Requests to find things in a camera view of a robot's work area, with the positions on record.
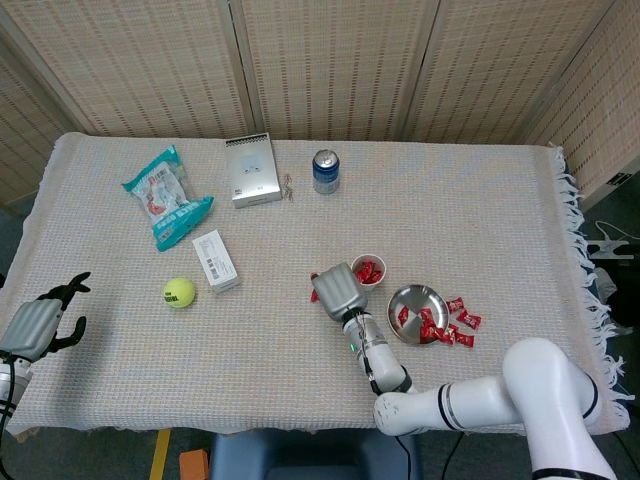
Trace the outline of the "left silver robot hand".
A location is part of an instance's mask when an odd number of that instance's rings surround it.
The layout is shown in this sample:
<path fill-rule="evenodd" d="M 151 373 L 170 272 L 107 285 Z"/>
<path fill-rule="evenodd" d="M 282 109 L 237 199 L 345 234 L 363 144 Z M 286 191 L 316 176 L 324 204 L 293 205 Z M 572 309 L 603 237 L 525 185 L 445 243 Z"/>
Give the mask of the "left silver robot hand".
<path fill-rule="evenodd" d="M 78 274 L 68 284 L 56 286 L 35 300 L 23 303 L 1 338 L 1 358 L 22 358 L 34 363 L 49 353 L 77 345 L 86 330 L 85 316 L 78 318 L 71 335 L 59 338 L 57 332 L 74 295 L 91 291 L 84 284 L 90 275 L 90 272 Z"/>

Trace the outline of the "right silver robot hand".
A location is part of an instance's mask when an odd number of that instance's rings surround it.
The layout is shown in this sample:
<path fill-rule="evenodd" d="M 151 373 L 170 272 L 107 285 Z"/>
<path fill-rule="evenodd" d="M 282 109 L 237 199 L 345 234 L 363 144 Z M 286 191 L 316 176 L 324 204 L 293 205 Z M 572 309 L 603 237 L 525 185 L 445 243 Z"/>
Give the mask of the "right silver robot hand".
<path fill-rule="evenodd" d="M 311 278 L 313 288 L 327 315 L 336 322 L 346 322 L 362 313 L 368 297 L 351 267 L 342 262 Z"/>

